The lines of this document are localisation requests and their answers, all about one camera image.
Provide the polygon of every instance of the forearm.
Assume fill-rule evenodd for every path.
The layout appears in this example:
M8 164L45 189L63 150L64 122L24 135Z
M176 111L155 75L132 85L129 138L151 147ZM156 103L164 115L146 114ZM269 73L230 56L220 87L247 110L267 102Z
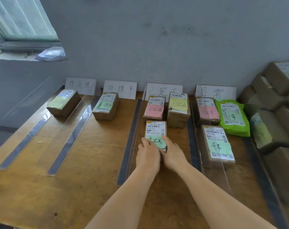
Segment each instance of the forearm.
M196 204L212 229L274 228L190 164L182 167L178 175L187 184Z
M136 168L85 229L137 228L154 177L154 173Z

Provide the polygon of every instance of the green plastic mailer bag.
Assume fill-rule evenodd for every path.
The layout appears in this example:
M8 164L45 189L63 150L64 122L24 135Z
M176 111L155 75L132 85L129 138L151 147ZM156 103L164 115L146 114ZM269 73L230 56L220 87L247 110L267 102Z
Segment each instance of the green plastic mailer bag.
M220 115L220 126L226 134L236 136L250 136L249 121L243 111L244 104L234 100L215 100Z

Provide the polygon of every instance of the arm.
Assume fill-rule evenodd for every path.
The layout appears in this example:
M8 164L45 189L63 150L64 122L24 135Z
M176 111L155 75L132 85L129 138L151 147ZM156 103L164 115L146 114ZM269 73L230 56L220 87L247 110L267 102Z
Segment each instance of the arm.
M165 165L175 171L188 186L193 199L212 229L275 228L259 215L227 194L188 163L176 143L164 137L167 153L160 151Z
M145 138L141 140L143 144L138 146L136 169L85 229L138 227L148 190L160 166L160 153L156 145Z

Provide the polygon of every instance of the person's left hand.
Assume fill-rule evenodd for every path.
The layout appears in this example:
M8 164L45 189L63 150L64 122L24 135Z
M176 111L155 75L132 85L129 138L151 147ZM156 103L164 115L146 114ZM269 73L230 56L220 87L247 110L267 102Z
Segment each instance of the person's left hand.
M146 170L153 171L156 175L160 168L159 150L150 139L143 137L141 141L142 144L138 145L136 167L143 167Z

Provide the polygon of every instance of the person's right hand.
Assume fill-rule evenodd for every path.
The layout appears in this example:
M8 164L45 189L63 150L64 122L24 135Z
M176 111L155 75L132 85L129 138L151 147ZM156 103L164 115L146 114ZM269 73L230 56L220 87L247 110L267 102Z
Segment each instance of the person's right hand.
M184 167L186 163L188 163L184 152L178 146L177 143L173 143L168 137L162 136L166 145L167 145L167 152L163 150L159 150L163 156L164 163L167 168L174 172L178 172L178 169Z

